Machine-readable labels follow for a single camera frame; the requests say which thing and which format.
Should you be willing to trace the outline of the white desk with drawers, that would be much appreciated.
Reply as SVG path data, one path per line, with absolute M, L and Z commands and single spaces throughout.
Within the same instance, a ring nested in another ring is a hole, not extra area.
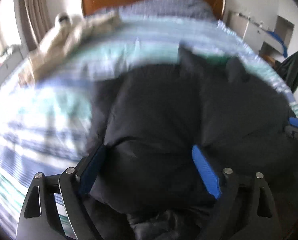
M 280 16 L 277 17 L 276 25 L 271 30 L 263 22 L 256 22 L 250 16 L 233 11 L 228 13 L 227 26 L 236 32 L 259 55 L 281 55 L 282 57 L 283 50 L 281 45 L 267 31 L 277 33 L 288 48 L 294 29 L 294 25 L 291 22 Z

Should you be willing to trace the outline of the blue cloth on desk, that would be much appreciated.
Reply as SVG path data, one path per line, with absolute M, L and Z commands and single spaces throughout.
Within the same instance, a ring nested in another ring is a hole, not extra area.
M 288 57 L 288 48 L 287 46 L 285 45 L 284 41 L 282 40 L 282 38 L 277 34 L 275 33 L 274 31 L 267 31 L 267 33 L 272 37 L 274 38 L 282 47 L 282 55 L 284 58 L 287 58 Z

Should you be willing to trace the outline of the beige crumpled garment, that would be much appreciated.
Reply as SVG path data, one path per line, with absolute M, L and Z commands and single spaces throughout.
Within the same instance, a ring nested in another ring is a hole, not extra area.
M 53 26 L 37 48 L 28 56 L 28 65 L 19 73 L 19 85 L 34 85 L 62 63 L 83 40 L 90 36 L 113 31 L 121 24 L 119 13 L 111 11 L 103 15 L 82 18 L 78 22 Z

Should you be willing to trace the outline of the chair with dark jacket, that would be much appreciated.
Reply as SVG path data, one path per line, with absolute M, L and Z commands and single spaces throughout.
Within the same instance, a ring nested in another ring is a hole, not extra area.
M 287 57 L 283 62 L 268 55 L 264 55 L 263 59 L 277 72 L 294 93 L 298 88 L 298 51 Z

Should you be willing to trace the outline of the blue checked pillow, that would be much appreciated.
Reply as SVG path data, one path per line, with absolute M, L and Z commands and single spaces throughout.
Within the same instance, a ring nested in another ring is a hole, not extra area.
M 216 21 L 211 6 L 204 0 L 141 0 L 118 7 L 105 7 L 92 14 L 103 15 L 111 11 L 123 15 L 172 16 Z

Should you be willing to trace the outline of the white window side cabinet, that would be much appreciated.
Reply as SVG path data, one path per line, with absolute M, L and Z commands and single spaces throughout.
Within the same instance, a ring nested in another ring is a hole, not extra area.
M 6 61 L 0 66 L 0 87 L 5 79 L 13 72 L 13 70 L 20 64 L 27 54 L 27 49 L 19 47 L 15 52 L 6 59 Z

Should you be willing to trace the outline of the striped blue green duvet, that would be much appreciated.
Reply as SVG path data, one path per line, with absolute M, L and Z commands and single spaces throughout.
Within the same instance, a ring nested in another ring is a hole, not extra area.
M 20 86 L 22 61 L 0 87 L 0 232 L 14 239 L 25 194 L 37 172 L 76 164 L 91 135 L 93 84 L 142 63 L 175 63 L 180 42 L 209 60 L 238 56 L 246 68 L 298 104 L 278 74 L 222 21 L 120 14 L 123 24 L 85 40 L 46 79 Z

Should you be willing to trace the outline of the beige curtain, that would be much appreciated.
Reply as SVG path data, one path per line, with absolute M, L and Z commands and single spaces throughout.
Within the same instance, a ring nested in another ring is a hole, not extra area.
M 29 51 L 37 48 L 52 27 L 46 0 L 20 0 L 20 21 Z

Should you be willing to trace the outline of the black puffer jacket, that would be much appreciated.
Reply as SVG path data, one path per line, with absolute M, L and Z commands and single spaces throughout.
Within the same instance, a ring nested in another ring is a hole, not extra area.
M 197 239 L 211 227 L 192 148 L 218 167 L 264 174 L 282 234 L 298 220 L 298 142 L 286 97 L 236 57 L 212 64 L 184 47 L 178 64 L 136 68 L 94 86 L 90 144 L 107 151 L 86 208 L 103 239 Z

